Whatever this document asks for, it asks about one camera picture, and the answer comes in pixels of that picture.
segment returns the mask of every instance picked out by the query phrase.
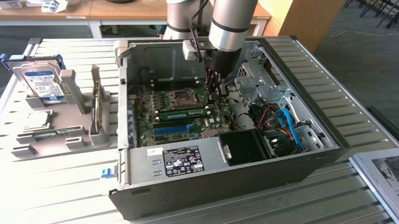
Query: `metal grating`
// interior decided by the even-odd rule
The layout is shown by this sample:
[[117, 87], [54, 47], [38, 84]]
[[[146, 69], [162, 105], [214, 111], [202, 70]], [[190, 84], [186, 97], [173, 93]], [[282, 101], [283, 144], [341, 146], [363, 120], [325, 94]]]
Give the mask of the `metal grating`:
[[[398, 147], [323, 66], [290, 37], [269, 37], [271, 45], [310, 91], [354, 149], [333, 166], [317, 170], [301, 183], [241, 196], [131, 223], [307, 223], [371, 224], [391, 219], [347, 158], [358, 152]], [[102, 84], [113, 93], [113, 130], [118, 128], [118, 66], [115, 39], [44, 39], [32, 54], [60, 53], [77, 70], [82, 92], [91, 92], [91, 64], [101, 64]], [[18, 84], [2, 116], [0, 148], [12, 140], [8, 130], [28, 109], [24, 87]], [[3, 173], [2, 223], [129, 223], [106, 196], [113, 179], [99, 180], [102, 168], [118, 161], [117, 149], [11, 163], [0, 150]]]

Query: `robotic arm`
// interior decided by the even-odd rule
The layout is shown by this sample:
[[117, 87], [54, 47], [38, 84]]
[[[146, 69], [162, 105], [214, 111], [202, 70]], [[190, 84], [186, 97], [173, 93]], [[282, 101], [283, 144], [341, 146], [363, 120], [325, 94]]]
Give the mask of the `robotic arm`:
[[[209, 5], [209, 0], [167, 0], [167, 3], [169, 27], [165, 39], [187, 40], [183, 42], [185, 58], [198, 61], [205, 58], [210, 99], [227, 96], [225, 79], [238, 62], [258, 0], [211, 0]], [[209, 42], [198, 43], [190, 23], [203, 27], [207, 15], [211, 14]]]

